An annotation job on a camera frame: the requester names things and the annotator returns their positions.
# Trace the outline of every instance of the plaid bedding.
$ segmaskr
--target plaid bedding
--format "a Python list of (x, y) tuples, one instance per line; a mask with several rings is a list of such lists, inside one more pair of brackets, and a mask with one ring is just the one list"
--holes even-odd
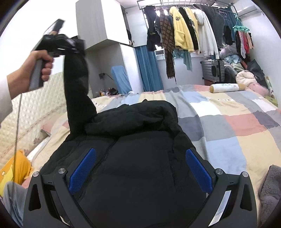
[[(200, 85), (101, 99), (105, 106), (101, 111), (144, 99), (170, 102), (183, 131), (214, 168), (229, 174), (249, 173), (259, 214), (258, 189), (269, 166), (281, 166), (281, 110), (268, 100), (250, 89), (212, 94), (209, 86)], [(228, 196), (216, 215), (222, 213)]]

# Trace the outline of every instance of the yellow fleece jacket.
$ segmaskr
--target yellow fleece jacket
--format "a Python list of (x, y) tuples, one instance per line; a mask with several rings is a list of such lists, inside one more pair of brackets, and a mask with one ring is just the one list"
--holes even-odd
[(192, 12), (192, 10), (190, 8), (186, 8), (185, 9), (186, 14), (188, 15), (189, 19), (192, 20), (194, 27), (195, 27), (195, 34), (196, 34), (196, 38), (198, 40), (198, 50), (196, 50), (196, 53), (199, 54), (200, 53), (200, 47), (199, 47), (199, 33), (198, 33), (198, 22), (197, 19), (194, 15), (194, 13)]
[(171, 7), (170, 14), (173, 16), (175, 28), (175, 46), (181, 47), (183, 50), (194, 52), (194, 46), (190, 32), (184, 21), (184, 18), (176, 7)]

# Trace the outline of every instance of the jacket zipper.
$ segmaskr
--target jacket zipper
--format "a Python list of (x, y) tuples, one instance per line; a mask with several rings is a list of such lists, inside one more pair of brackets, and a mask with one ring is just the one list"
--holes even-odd
[[(94, 166), (94, 169), (98, 169), (98, 167), (101, 165), (101, 163), (104, 161), (104, 160), (106, 160), (106, 158), (107, 158), (107, 156), (108, 156), (108, 153), (110, 152), (110, 150), (111, 150), (111, 148), (114, 146), (114, 144), (117, 142), (117, 140), (114, 140), (114, 142), (113, 143), (111, 143), (111, 145), (108, 147), (108, 149), (106, 150), (106, 153), (105, 153), (105, 155), (104, 155), (104, 157), (98, 162), (98, 164), (96, 164), (95, 166)], [(93, 177), (94, 177), (94, 175), (95, 175), (95, 173), (96, 173), (96, 171), (95, 172), (92, 172), (91, 173), (91, 175), (89, 175), (88, 177), (87, 177), (87, 179), (85, 180), (85, 182), (84, 182), (84, 187), (83, 187), (83, 190), (82, 190), (82, 192), (81, 192), (81, 194), (79, 194), (79, 197), (77, 198), (77, 202), (79, 203), (81, 200), (82, 200), (82, 198), (84, 197), (84, 195), (85, 195), (85, 192), (86, 192), (86, 188), (87, 188), (87, 186), (88, 186), (88, 184), (93, 180)]]

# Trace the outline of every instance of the gray blanket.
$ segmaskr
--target gray blanket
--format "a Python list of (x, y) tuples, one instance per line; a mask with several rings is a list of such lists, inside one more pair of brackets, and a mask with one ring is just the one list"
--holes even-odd
[(260, 220), (263, 224), (281, 198), (281, 167), (276, 165), (269, 167), (266, 179), (259, 191), (259, 197), (262, 204)]

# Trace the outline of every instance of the yellow cushion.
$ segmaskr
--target yellow cushion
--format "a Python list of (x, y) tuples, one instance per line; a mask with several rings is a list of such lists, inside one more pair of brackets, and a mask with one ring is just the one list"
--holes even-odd
[[(0, 170), (0, 181), (3, 180), (3, 172), (6, 174), (9, 170), (11, 165), (14, 164), (14, 157), (12, 157), (6, 165)], [(22, 184), (24, 179), (27, 178), (32, 171), (31, 162), (26, 158), (23, 151), (17, 151), (16, 162), (15, 162), (15, 169), (14, 169), (14, 182), (17, 184)]]
[(13, 165), (10, 166), (9, 171), (4, 175), (3, 180), (0, 183), (0, 196), (3, 197), (4, 194), (4, 187), (6, 185), (7, 182), (12, 181), (13, 179), (13, 169), (12, 169)]

